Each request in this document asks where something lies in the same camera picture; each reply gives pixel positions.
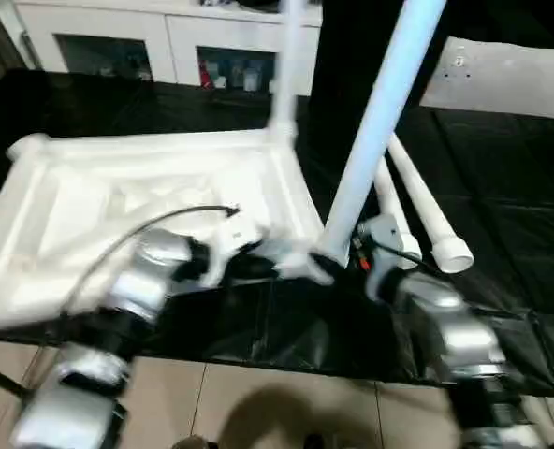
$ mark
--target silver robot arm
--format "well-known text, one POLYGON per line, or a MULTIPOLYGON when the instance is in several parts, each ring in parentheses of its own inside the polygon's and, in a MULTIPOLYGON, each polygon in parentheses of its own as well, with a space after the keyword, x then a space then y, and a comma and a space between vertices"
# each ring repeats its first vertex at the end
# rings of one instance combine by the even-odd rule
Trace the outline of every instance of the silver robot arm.
POLYGON ((239 213, 219 226, 209 244, 163 229, 144 232, 80 342, 61 348, 43 383, 26 400, 11 445, 116 447, 126 418, 118 398, 169 297, 213 288, 225 277, 244 282, 308 277, 331 283, 323 264, 329 266, 325 257, 311 257, 294 242, 263 239, 239 213))
POLYGON ((447 385, 461 447, 546 447, 522 411, 513 372, 493 330, 451 284, 401 270, 391 251, 371 246, 388 239, 388 246, 400 247, 395 225, 386 218, 367 222, 359 234, 372 253, 367 296, 390 305, 398 335, 406 337, 413 355, 420 354, 425 377, 447 385))
POLYGON ((11 434, 13 447, 116 446, 126 416, 118 397, 129 381, 139 343, 152 332, 172 277, 202 249, 200 243, 162 229, 141 237, 89 324, 87 341, 63 347, 28 399, 11 434))

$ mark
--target tiled floor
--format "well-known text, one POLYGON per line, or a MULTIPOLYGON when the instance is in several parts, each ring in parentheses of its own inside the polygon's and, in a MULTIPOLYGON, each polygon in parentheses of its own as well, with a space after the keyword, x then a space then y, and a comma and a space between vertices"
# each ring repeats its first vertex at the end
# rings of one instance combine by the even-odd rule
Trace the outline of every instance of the tiled floor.
MULTIPOLYGON (((35 352, 0 343, 0 370, 26 382, 35 352)), ((524 403, 553 443, 554 399, 524 403)), ((311 432, 366 448, 458 447, 445 395, 435 388, 141 358, 123 404, 131 415, 123 449, 169 448, 191 433, 222 448, 301 448, 311 432)), ((9 447, 16 411, 0 391, 0 449, 9 447)))

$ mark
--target table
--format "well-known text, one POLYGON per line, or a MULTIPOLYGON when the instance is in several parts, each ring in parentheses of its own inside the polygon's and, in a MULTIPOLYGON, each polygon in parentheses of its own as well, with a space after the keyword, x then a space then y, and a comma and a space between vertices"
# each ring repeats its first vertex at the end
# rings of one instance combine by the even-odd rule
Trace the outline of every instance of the table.
MULTIPOLYGON (((297 151, 313 200, 327 217, 344 155, 310 145, 299 101, 297 151)), ((260 94, 83 75, 13 71, 0 81, 0 188, 8 146, 34 132, 53 137, 222 131, 263 127, 260 94)), ((451 278, 498 333, 524 376, 521 390, 554 396, 554 121, 505 114, 412 108, 401 141, 451 224, 475 256, 451 278)), ((400 185, 397 173, 394 181, 400 185)), ((423 253, 429 240, 401 189, 423 253)), ((373 197, 365 216, 377 213, 373 197)), ((269 282, 172 300, 145 355, 425 383, 401 364, 391 316, 361 293, 350 272, 335 288, 269 282)), ((78 324, 83 316, 72 320, 78 324)), ((50 324, 0 331, 0 340, 38 343, 50 324)))

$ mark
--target glass cabinet door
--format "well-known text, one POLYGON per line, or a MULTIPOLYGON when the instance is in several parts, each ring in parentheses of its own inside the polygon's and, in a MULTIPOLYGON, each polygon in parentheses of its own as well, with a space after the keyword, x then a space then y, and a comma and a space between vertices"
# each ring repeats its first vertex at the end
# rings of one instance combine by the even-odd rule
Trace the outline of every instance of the glass cabinet door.
POLYGON ((200 85, 207 89, 271 92, 275 53, 197 47, 200 85))
MULTIPOLYGON (((280 23, 168 17, 177 82, 208 89, 270 92, 283 45, 280 23)), ((319 28, 303 27, 296 93, 310 95, 319 28)))
POLYGON ((70 73, 152 80, 146 44, 115 37, 54 35, 70 73))
POLYGON ((47 71, 176 81, 160 14, 23 4, 18 8, 47 71))

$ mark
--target white pipe cap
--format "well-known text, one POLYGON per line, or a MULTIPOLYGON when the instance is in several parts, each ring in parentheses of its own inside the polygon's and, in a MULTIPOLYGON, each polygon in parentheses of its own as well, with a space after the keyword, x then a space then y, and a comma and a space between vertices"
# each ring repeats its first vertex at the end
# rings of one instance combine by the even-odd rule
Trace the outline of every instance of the white pipe cap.
POLYGON ((435 243, 431 253, 437 266, 444 273, 460 273, 474 262, 473 253, 466 242, 456 236, 435 243))
MULTIPOLYGON (((417 259, 422 259, 423 253, 420 251, 420 245, 418 245, 418 240, 416 240, 415 236, 408 232, 402 232, 400 233, 400 239, 402 251, 413 255, 417 259)), ((416 263, 411 260, 404 259, 403 257, 401 257, 399 265, 401 269, 410 269, 416 267, 416 263)))

